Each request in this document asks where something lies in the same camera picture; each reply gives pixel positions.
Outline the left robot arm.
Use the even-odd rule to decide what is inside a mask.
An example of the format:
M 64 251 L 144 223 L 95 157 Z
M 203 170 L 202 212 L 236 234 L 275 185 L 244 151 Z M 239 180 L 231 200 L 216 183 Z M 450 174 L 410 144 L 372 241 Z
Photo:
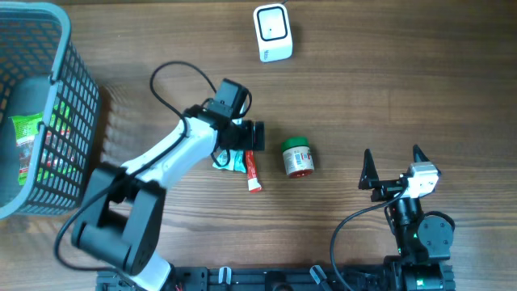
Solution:
M 167 290 L 174 267 L 156 251 L 166 192 L 196 163 L 220 150 L 263 150 L 264 125 L 243 120 L 251 93 L 224 79 L 207 106 L 194 105 L 153 148 L 121 167 L 97 168 L 71 243 L 108 264 L 108 271 L 141 290 Z

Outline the red stick sachet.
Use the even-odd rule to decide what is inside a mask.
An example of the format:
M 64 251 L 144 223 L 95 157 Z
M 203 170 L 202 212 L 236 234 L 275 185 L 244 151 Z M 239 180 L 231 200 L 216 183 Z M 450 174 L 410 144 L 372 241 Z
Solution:
M 258 179 L 258 172 L 254 159 L 254 152 L 252 150 L 247 150 L 245 153 L 245 157 L 248 190 L 250 192 L 260 192 L 263 188 Z

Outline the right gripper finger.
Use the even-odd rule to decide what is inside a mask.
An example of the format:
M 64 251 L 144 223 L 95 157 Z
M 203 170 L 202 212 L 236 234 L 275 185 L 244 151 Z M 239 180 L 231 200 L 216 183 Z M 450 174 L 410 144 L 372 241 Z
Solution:
M 364 151 L 364 164 L 361 176 L 359 177 L 358 188 L 360 190 L 368 190 L 378 188 L 380 186 L 379 175 L 370 149 Z
M 433 174 L 441 175 L 441 171 L 436 165 L 423 153 L 418 145 L 413 146 L 414 162 L 412 163 L 413 175 Z

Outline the teal wrapper packet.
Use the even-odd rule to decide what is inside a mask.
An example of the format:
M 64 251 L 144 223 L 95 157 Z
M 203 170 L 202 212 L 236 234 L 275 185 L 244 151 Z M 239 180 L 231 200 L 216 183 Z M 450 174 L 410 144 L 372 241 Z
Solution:
M 247 172 L 244 151 L 242 150 L 221 152 L 212 166 L 219 170 L 238 171 L 241 173 Z

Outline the green lid jar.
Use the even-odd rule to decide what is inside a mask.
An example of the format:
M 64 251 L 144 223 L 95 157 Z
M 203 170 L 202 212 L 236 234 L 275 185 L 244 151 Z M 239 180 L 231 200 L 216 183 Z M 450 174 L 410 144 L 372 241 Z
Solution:
M 284 167 L 289 178 L 300 178 L 314 171 L 313 157 L 306 137 L 291 137 L 281 145 Z

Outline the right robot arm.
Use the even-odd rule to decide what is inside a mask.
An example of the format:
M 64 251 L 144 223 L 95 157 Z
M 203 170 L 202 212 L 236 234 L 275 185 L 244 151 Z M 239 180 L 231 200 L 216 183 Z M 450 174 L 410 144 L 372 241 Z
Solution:
M 435 191 L 441 171 L 413 146 L 414 161 L 397 179 L 381 180 L 371 150 L 364 151 L 359 189 L 372 190 L 371 201 L 385 202 L 385 217 L 399 255 L 384 260 L 389 290 L 455 290 L 450 248 L 456 228 L 445 213 L 422 210 L 421 199 Z

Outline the green snack bag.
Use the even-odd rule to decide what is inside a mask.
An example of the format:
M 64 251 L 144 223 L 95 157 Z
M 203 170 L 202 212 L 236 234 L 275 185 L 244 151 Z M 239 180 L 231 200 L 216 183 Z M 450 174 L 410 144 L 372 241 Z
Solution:
M 39 133 L 38 124 L 43 121 L 43 115 L 44 113 L 40 112 L 29 116 L 10 117 L 15 129 L 16 146 L 19 150 L 19 186 L 23 186 L 27 182 L 34 142 L 36 135 Z M 70 128 L 66 128 L 66 125 L 64 125 L 64 128 L 61 128 L 60 130 L 60 134 L 63 134 L 68 138 L 70 136 Z M 51 133 L 47 133 L 45 138 L 46 145 L 50 145 L 52 136 L 53 135 Z M 47 161 L 46 156 L 47 154 L 45 152 L 41 161 L 46 162 L 47 167 L 50 167 L 51 162 Z M 43 176 L 44 179 L 47 179 L 48 173 L 43 175 L 42 171 L 39 171 L 37 181 L 41 181 L 41 176 Z

